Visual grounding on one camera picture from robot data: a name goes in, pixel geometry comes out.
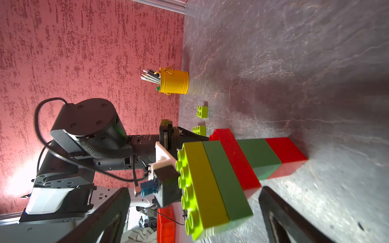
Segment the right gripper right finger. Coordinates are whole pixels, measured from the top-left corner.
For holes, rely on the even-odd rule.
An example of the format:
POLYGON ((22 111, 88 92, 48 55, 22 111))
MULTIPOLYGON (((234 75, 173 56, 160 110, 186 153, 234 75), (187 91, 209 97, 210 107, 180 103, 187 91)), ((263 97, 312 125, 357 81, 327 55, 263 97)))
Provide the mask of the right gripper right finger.
POLYGON ((270 243, 332 243, 270 187, 264 186, 259 205, 270 243))

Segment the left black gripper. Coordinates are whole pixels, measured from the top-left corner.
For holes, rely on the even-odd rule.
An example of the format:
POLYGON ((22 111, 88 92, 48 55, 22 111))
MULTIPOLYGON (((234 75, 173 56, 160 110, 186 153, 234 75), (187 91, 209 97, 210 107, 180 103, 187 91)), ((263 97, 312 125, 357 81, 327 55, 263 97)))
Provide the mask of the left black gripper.
POLYGON ((159 132, 160 144, 174 158, 177 158, 177 151, 182 149, 185 136, 188 136, 188 130, 181 127, 174 127, 171 120, 163 119, 159 127, 159 132))

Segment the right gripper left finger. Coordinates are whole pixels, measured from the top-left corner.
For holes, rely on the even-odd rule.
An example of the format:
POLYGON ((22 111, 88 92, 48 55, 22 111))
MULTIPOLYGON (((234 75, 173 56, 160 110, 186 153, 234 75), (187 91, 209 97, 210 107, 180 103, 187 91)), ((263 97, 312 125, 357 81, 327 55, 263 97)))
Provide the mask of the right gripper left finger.
POLYGON ((130 195, 120 188, 60 243, 119 243, 130 206, 130 195))

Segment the lime long lego brick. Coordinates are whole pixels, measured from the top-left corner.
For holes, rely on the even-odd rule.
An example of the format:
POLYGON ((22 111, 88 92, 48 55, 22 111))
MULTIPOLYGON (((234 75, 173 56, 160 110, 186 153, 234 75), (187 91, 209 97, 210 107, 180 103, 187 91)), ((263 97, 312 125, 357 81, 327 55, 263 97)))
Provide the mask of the lime long lego brick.
POLYGON ((197 135, 204 136, 206 137, 206 126, 201 125, 201 126, 195 126, 191 129, 191 131, 197 135))

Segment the small lime lego brick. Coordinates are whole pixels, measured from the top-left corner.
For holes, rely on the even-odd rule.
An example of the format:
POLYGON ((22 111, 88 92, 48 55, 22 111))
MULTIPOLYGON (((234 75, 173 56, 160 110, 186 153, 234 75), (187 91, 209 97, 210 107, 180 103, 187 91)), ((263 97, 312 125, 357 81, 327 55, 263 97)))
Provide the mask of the small lime lego brick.
POLYGON ((196 115, 199 118, 208 118, 208 107, 207 106, 198 106, 196 115))

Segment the dark green long lego brick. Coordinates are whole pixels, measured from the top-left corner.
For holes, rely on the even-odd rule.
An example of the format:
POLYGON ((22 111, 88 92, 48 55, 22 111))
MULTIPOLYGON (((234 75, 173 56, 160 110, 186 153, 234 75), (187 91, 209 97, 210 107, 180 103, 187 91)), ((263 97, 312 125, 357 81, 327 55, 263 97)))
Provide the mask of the dark green long lego brick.
POLYGON ((203 142, 231 224, 239 225, 253 216, 244 191, 220 141, 203 142))

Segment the red long lego brick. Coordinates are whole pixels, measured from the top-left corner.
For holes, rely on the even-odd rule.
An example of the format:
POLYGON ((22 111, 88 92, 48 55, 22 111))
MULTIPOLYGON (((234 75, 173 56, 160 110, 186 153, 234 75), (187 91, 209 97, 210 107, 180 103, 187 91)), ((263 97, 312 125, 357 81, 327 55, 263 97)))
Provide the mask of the red long lego brick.
POLYGON ((261 184, 232 131, 230 129, 215 129, 209 140, 221 142, 246 199, 249 199, 261 188, 261 184))

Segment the red square lego brick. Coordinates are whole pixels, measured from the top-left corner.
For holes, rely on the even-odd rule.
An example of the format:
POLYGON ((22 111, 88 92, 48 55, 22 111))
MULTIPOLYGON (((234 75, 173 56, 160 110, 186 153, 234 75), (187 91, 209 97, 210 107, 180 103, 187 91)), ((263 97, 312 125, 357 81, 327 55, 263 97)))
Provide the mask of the red square lego brick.
POLYGON ((280 167, 268 179, 292 175, 308 161, 307 157, 288 137, 267 138, 265 140, 281 161, 280 167))

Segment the green square lego brick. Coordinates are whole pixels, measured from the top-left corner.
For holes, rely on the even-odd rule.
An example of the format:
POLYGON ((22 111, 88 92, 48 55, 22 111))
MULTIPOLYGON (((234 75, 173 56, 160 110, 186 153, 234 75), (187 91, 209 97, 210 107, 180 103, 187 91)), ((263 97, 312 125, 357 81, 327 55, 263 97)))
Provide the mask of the green square lego brick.
POLYGON ((282 164, 265 139, 237 141, 258 180, 269 178, 282 164))

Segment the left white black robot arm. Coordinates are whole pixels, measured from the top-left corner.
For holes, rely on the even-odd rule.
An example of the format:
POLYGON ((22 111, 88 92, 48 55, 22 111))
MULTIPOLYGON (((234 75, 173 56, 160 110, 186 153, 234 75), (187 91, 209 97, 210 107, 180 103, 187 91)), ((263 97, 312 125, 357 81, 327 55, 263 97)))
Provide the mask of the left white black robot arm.
POLYGON ((164 208, 181 199, 178 175, 173 172, 177 152, 186 142, 203 137, 170 120, 162 120, 156 135, 127 135, 114 105, 101 98, 77 104, 65 102, 52 126, 52 140, 41 134, 39 114, 34 112, 34 129, 44 148, 41 167, 33 181, 23 224, 63 223, 92 214, 115 189, 94 184, 96 173, 113 177, 114 171, 133 174, 128 182, 130 206, 164 208))

